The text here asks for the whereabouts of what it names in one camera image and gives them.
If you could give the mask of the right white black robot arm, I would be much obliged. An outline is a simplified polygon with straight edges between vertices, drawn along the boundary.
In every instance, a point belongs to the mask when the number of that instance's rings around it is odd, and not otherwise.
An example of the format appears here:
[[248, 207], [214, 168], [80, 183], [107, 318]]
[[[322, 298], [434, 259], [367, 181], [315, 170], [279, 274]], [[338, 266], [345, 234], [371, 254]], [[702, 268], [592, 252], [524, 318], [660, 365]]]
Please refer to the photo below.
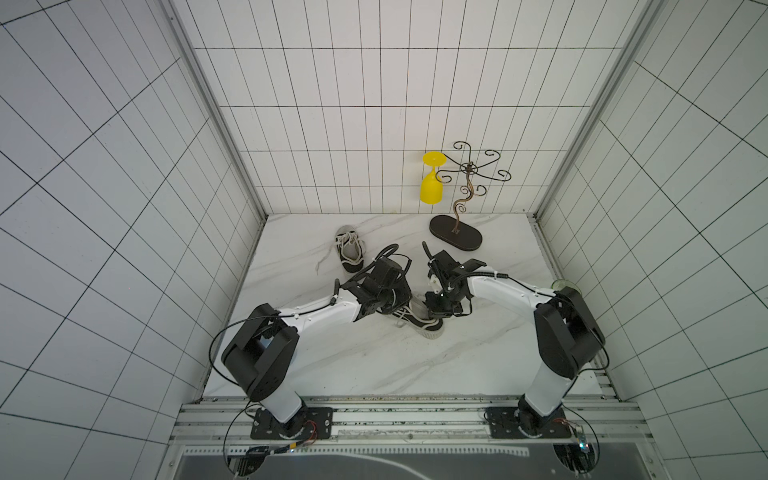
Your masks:
[[580, 291], [536, 287], [470, 259], [456, 261], [446, 251], [428, 253], [428, 277], [438, 284], [426, 293], [434, 317], [458, 317], [463, 303], [490, 301], [530, 320], [535, 328], [540, 368], [518, 408], [531, 418], [553, 415], [579, 372], [605, 345], [605, 336]]

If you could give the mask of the black white sneaker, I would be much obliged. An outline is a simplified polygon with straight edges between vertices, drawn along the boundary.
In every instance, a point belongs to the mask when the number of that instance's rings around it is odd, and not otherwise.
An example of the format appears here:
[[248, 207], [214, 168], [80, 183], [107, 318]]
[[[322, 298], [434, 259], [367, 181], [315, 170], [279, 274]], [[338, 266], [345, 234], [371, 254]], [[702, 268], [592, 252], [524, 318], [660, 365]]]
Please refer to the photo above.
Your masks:
[[333, 245], [328, 248], [324, 256], [316, 263], [315, 272], [318, 273], [321, 265], [336, 252], [338, 260], [348, 274], [357, 274], [365, 266], [365, 243], [352, 225], [341, 226], [334, 235]]
[[414, 297], [406, 305], [401, 306], [392, 313], [401, 324], [409, 325], [423, 337], [437, 339], [444, 329], [441, 318], [432, 318], [426, 304]]

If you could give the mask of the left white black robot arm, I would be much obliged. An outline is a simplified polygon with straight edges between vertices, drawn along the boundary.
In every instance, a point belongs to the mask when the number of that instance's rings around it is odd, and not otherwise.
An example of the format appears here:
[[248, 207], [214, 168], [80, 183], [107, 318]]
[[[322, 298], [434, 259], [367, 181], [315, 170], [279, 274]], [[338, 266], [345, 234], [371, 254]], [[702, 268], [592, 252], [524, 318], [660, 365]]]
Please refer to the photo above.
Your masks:
[[259, 403], [279, 423], [300, 415], [304, 401], [286, 382], [299, 342], [321, 330], [350, 325], [373, 314], [390, 314], [410, 303], [408, 266], [384, 256], [333, 293], [306, 308], [277, 310], [258, 306], [220, 354], [221, 363], [249, 400]]

